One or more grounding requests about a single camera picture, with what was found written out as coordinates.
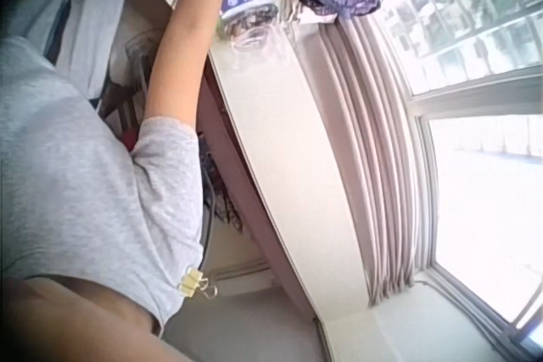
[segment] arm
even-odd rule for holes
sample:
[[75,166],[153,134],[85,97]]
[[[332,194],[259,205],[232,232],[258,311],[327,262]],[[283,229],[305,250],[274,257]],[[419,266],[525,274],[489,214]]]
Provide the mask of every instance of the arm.
[[160,43],[148,89],[145,118],[165,116],[196,126],[205,58],[221,0],[179,0]]

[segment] white wall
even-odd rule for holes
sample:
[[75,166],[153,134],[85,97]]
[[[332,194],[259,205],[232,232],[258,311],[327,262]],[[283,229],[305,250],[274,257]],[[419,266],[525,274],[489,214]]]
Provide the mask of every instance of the white wall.
[[194,362],[321,362],[316,326],[279,288],[212,301],[189,300],[165,340]]
[[338,362],[503,362],[462,312],[422,285],[325,329]]

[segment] window frame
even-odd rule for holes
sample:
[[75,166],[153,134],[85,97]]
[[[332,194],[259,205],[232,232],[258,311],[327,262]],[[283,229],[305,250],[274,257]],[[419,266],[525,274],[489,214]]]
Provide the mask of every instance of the window frame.
[[[529,23],[533,24],[532,14],[528,14]],[[511,70],[505,73],[493,74],[468,80],[451,86],[415,94],[407,80],[401,60],[396,52],[387,25],[381,20],[380,30],[389,49],[389,55],[394,58],[393,69],[400,79],[403,90],[403,102],[413,143],[417,173],[421,181],[422,209],[425,221],[429,223],[428,265],[445,278],[455,289],[469,300],[491,321],[493,321],[509,339],[524,349],[537,355],[542,347],[529,338],[531,332],[543,320],[543,305],[540,306],[528,321],[521,327],[515,325],[523,314],[528,312],[531,305],[539,296],[543,296],[543,279],[534,296],[526,304],[520,315],[513,322],[508,322],[492,309],[482,298],[477,296],[448,270],[439,265],[436,259],[436,242],[438,234],[438,205],[439,180],[434,141],[430,130],[430,120],[449,119],[474,116],[494,116],[504,114],[543,114],[543,65]]]

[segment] curtain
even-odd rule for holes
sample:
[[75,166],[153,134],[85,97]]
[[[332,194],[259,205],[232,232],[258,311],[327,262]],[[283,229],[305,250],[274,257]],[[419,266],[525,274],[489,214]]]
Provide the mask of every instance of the curtain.
[[431,246],[422,228],[401,78],[371,16],[320,25],[299,42],[300,62],[349,200],[370,305],[376,305],[413,284],[415,273],[429,263],[420,253]]

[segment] plastic package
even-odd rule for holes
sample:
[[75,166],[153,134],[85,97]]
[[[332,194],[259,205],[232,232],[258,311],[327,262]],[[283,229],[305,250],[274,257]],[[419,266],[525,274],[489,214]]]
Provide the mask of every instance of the plastic package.
[[264,4],[248,8],[230,19],[221,22],[220,35],[230,41],[239,53],[262,50],[273,37],[273,26],[277,24],[278,8],[275,4]]

